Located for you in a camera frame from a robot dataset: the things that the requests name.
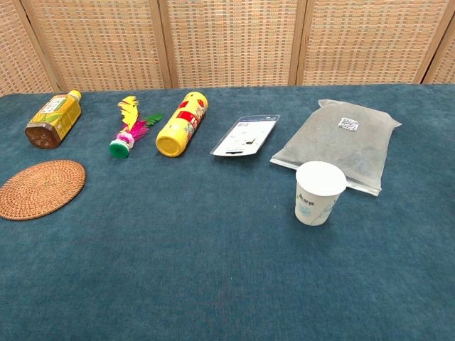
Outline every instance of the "gray plastic bag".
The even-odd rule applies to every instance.
[[[378,196],[390,135],[401,123],[347,102],[322,99],[319,106],[270,162],[293,169],[329,162],[345,173],[348,187]]]

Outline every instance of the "yellow bottle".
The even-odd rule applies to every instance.
[[[81,96],[71,90],[52,97],[27,124],[28,140],[39,148],[58,147],[80,116]]]
[[[176,157],[183,153],[194,131],[208,109],[208,100],[200,92],[189,92],[168,123],[156,137],[156,147],[164,155]]]

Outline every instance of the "white paper cup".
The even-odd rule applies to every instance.
[[[323,224],[340,194],[346,177],[340,168],[323,161],[301,165],[296,172],[296,217],[304,224]]]

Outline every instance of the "round woven coaster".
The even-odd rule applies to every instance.
[[[58,210],[84,187],[85,169],[71,160],[39,163],[0,188],[0,217],[29,220]]]

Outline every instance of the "red label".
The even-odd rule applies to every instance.
[[[196,128],[198,127],[198,118],[191,114],[190,112],[179,112],[177,117],[179,119],[185,119],[186,121],[190,122],[194,130],[196,130]]]

